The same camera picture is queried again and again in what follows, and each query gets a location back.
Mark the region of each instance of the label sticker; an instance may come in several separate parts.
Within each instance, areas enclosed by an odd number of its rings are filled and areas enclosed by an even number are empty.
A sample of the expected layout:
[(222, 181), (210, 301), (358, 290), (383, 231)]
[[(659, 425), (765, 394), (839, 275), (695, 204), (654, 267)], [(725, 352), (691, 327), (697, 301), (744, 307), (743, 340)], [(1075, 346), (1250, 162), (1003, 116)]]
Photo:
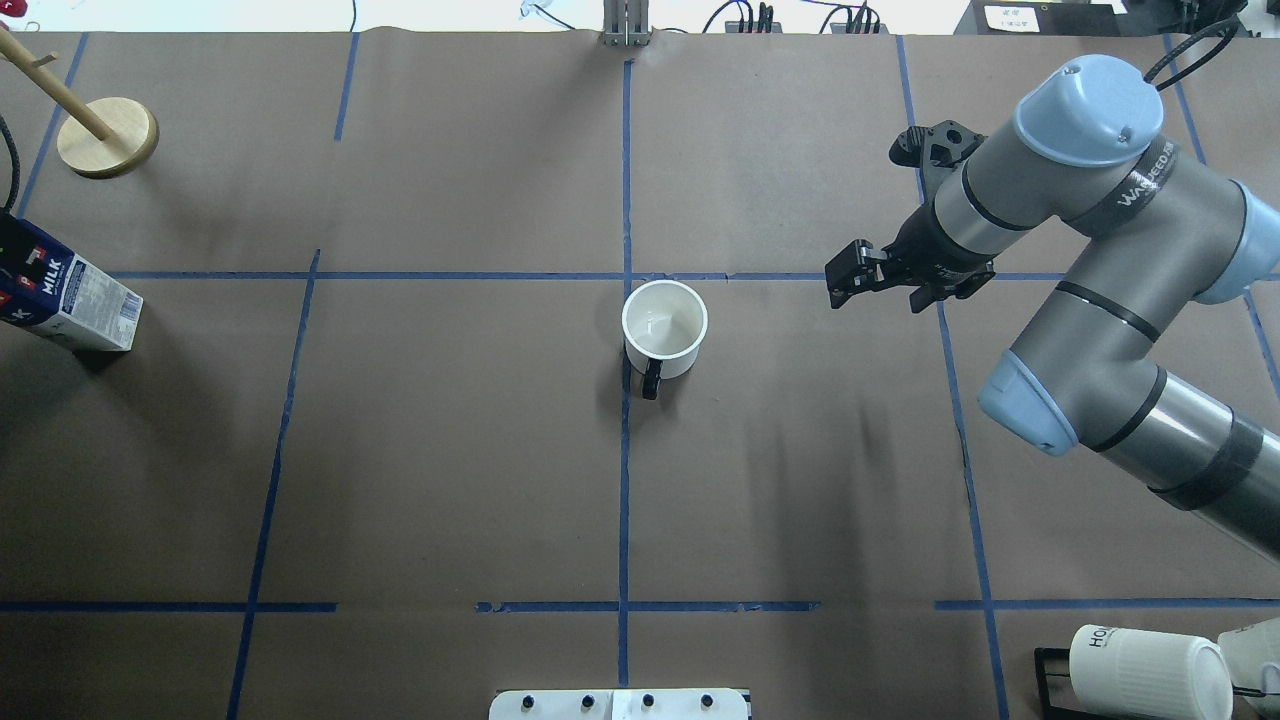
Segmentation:
[(1036, 8), (998, 8), (987, 5), (987, 27), (1006, 32), (1039, 32), (1039, 22), (1036, 20)]

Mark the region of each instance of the blue joint cap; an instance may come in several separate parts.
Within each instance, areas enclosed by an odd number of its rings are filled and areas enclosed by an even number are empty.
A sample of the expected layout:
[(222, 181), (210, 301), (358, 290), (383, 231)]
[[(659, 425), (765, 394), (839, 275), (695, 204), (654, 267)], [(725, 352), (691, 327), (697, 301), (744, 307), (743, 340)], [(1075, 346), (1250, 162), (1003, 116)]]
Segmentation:
[(1006, 350), (978, 393), (983, 413), (1039, 451), (1059, 456), (1080, 439), (1036, 373)]
[(1110, 55), (1083, 55), (1062, 65), (1014, 111), (1023, 143), (1075, 168), (1133, 160), (1164, 123), (1160, 92), (1138, 68)]
[(1280, 213), (1258, 200), (1244, 184), (1235, 184), (1244, 193), (1244, 231), (1226, 269), (1208, 290), (1196, 296), (1196, 302), (1202, 305), (1235, 300), (1253, 281), (1262, 279), (1280, 263)]

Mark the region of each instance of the wooden stand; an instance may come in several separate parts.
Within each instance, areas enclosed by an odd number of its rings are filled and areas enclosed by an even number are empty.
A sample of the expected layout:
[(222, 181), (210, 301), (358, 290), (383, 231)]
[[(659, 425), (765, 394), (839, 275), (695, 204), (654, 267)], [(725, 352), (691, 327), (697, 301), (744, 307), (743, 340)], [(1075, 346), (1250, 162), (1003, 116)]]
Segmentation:
[(84, 104), (9, 31), (0, 27), (0, 54), (70, 115), (58, 132), (58, 154), (87, 178), (114, 178), (141, 165), (156, 147), (156, 119), (140, 102), (104, 97)]

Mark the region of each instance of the wooden dowel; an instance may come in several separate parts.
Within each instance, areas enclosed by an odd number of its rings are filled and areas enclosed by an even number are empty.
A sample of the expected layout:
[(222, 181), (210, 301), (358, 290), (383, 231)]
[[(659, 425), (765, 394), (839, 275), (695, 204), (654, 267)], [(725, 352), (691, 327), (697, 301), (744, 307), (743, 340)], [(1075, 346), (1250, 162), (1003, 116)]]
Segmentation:
[(88, 105), (81, 101), (74, 92), (70, 91), (63, 81), (58, 79), (54, 73), (49, 72), (44, 64), (31, 54), (31, 50), (23, 47), (18, 38), (13, 36), (8, 29), (0, 27), (0, 54), (9, 59), (18, 69), (22, 70), (32, 82), (40, 86), (46, 95), (54, 99), (67, 110), (73, 118), (79, 120), (84, 129), (93, 133), (93, 137), (105, 141), (111, 137), (111, 128), (102, 122), (102, 118), (97, 117), (97, 113), (88, 109)]

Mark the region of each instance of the blue tape line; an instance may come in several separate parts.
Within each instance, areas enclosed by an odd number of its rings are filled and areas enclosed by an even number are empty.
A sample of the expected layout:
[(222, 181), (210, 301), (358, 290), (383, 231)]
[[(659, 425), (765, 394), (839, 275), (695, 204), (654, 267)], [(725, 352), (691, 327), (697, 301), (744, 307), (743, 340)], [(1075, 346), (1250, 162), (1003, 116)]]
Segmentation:
[(632, 602), (632, 612), (813, 612), (819, 601), (800, 602)]
[(622, 274), (623, 297), (631, 293), (631, 67), (622, 64)]
[[(96, 602), (33, 601), (0, 602), (0, 612), (244, 612), (243, 602)], [(337, 602), (271, 602), (259, 612), (337, 612)]]
[(534, 612), (617, 612), (618, 603), (608, 602), (477, 602), (480, 615), (518, 615)]
[[(1093, 597), (1079, 600), (997, 600), (998, 611), (1019, 610), (1217, 610), (1280, 607), (1280, 598), (1253, 597)], [(933, 603), (940, 612), (972, 612), (983, 609), (979, 600), (945, 600)]]
[(1267, 365), (1267, 374), (1271, 375), (1271, 389), (1280, 400), (1280, 372), (1276, 372), (1276, 357), (1271, 352), (1271, 342), (1267, 341), (1267, 331), (1262, 327), (1262, 318), (1258, 315), (1258, 304), (1253, 300), (1253, 291), (1244, 291), (1244, 306), (1249, 309), (1249, 320), (1253, 323), (1253, 334), (1258, 337), (1258, 346), (1262, 348), (1262, 361)]
[[(906, 64), (906, 45), (902, 36), (897, 36), (897, 65), (902, 76), (902, 102), (906, 105), (906, 122), (915, 124), (915, 104), (911, 99), (911, 81)], [(916, 188), (920, 192), (920, 202), (924, 196), (924, 174), (915, 173)], [(996, 707), (1000, 711), (1000, 720), (1009, 720), (1009, 693), (1005, 689), (1005, 664), (1000, 656), (1000, 638), (996, 633), (996, 609), (991, 601), (991, 578), (987, 573), (987, 551), (982, 539), (982, 520), (978, 516), (978, 492), (973, 483), (973, 462), (969, 457), (969, 434), (965, 432), (964, 407), (960, 404), (960, 382), (956, 379), (955, 356), (951, 350), (951, 329), (947, 327), (947, 314), (943, 304), (937, 304), (938, 329), (942, 333), (942, 356), (947, 366), (947, 386), (951, 391), (951, 414), (955, 419), (956, 432), (960, 434), (960, 454), (964, 461), (965, 492), (969, 496), (969, 532), (973, 536), (973, 553), (978, 565), (978, 587), (982, 589), (983, 616), (987, 625), (987, 650), (991, 655), (991, 675), (996, 683)]]
[[(1174, 50), (1174, 40), (1166, 32), (1164, 36), (1165, 53), (1171, 53)], [(1178, 60), (1169, 64), (1169, 72), (1178, 74)], [(1192, 118), (1192, 108), (1187, 104), (1187, 94), (1183, 91), (1183, 81), (1174, 83), (1174, 92), (1178, 94), (1178, 104), (1183, 109), (1183, 119), (1187, 120), (1187, 132), (1192, 136), (1192, 149), (1196, 151), (1196, 159), (1204, 163), (1204, 149), (1199, 142), (1199, 133), (1196, 132), (1196, 119)]]
[[(63, 85), (70, 87), (76, 82), (76, 70), (79, 69), (79, 60), (84, 56), (84, 47), (88, 45), (88, 33), (82, 32), (79, 45), (76, 46), (76, 55), (72, 56), (72, 64), (67, 68), (67, 78)], [(40, 151), (36, 152), (36, 161), (31, 164), (31, 174), (27, 177), (27, 188), (22, 191), (22, 200), (18, 202), (18, 209), (14, 217), (22, 218), (27, 214), (27, 202), (31, 201), (31, 193), (36, 188), (36, 178), (40, 177), (40, 168), (45, 167), (45, 155), (49, 154), (49, 145), (54, 141), (54, 131), (58, 129), (58, 120), (63, 117), (61, 105), (54, 102), (54, 114), (49, 117), (49, 127), (45, 128), (45, 138), (40, 141)]]
[[(539, 612), (618, 612), (620, 603), (599, 602), (477, 602), (480, 615), (518, 615)], [(627, 612), (813, 612), (822, 607), (817, 600), (805, 601), (650, 601), (627, 602)]]
[(333, 141), (342, 142), (342, 131), (347, 124), (347, 102), (351, 100), (351, 79), (356, 74), (356, 50), (360, 49), (360, 33), (351, 33), (351, 50), (347, 51), (347, 74), (342, 81), (342, 101), (338, 104), (338, 122), (333, 127)]
[(826, 281), (823, 273), (635, 273), (635, 279), (649, 281)]
[[(631, 295), (631, 70), (634, 60), (622, 63), (622, 299)], [(618, 447), (618, 687), (631, 684), (630, 619), (631, 600), (631, 361), (622, 354), (622, 421)]]
[[(902, 105), (906, 106), (906, 124), (915, 124), (915, 100), (911, 99), (911, 74), (906, 68), (906, 42), (901, 35), (893, 36), (897, 42), (897, 73), (902, 81)], [(915, 188), (920, 192), (920, 202), (924, 202), (924, 172), (916, 168)]]
[(991, 598), (991, 575), (987, 571), (987, 550), (982, 538), (982, 519), (978, 514), (978, 491), (973, 482), (973, 461), (969, 456), (969, 434), (965, 430), (964, 406), (960, 404), (960, 382), (956, 378), (955, 355), (951, 348), (951, 328), (942, 302), (938, 307), (938, 328), (942, 331), (942, 355), (947, 365), (947, 386), (951, 391), (951, 414), (960, 434), (960, 455), (964, 461), (964, 484), (969, 496), (969, 532), (973, 534), (973, 553), (978, 562), (978, 587), (982, 591), (983, 619), (987, 624), (987, 646), (991, 652), (991, 674), (996, 680), (996, 706), (1001, 720), (1009, 720), (1009, 694), (1005, 689), (1005, 662), (1000, 656), (1000, 637), (996, 632), (996, 607)]
[(305, 281), (308, 273), (271, 272), (186, 272), (186, 270), (114, 270), (118, 281)]
[(317, 273), (321, 281), (620, 281), (623, 273), (504, 273), (504, 272), (344, 272)]
[(933, 610), (938, 612), (974, 612), (986, 609), (987, 603), (980, 600), (940, 600), (933, 603)]
[[(122, 281), (306, 281), (296, 270), (113, 270)], [(997, 281), (1060, 281), (1066, 273), (998, 273)], [(823, 273), (534, 273), (503, 270), (324, 270), (317, 281), (782, 281), (824, 282)], [(1280, 279), (1280, 274), (1265, 279)]]
[(236, 657), (236, 674), (232, 679), (232, 696), (227, 706), (227, 720), (234, 720), (239, 714), (239, 696), (244, 685), (244, 667), (248, 664), (248, 647), (253, 637), (253, 614), (257, 611), (257, 594), (262, 584), (262, 566), (266, 564), (266, 543), (271, 537), (271, 516), (275, 512), (275, 497), (280, 487), (280, 470), (284, 466), (284, 441), (293, 416), (293, 392), (298, 384), (298, 360), (302, 357), (302, 342), (307, 334), (307, 319), (311, 315), (311, 297), (316, 287), (316, 268), (320, 265), (320, 251), (311, 258), (307, 290), (302, 296), (302, 314), (298, 318), (298, 334), (293, 341), (293, 360), (289, 364), (289, 383), (284, 391), (284, 409), (280, 411), (280, 429), (275, 437), (275, 456), (271, 460), (271, 482), (266, 487), (266, 502), (262, 507), (262, 527), (257, 534), (257, 553), (253, 557), (253, 574), (248, 585), (248, 603), (244, 609), (244, 625), (241, 629), (241, 646)]
[(333, 614), (338, 611), (337, 602), (260, 602), (257, 612), (321, 612)]

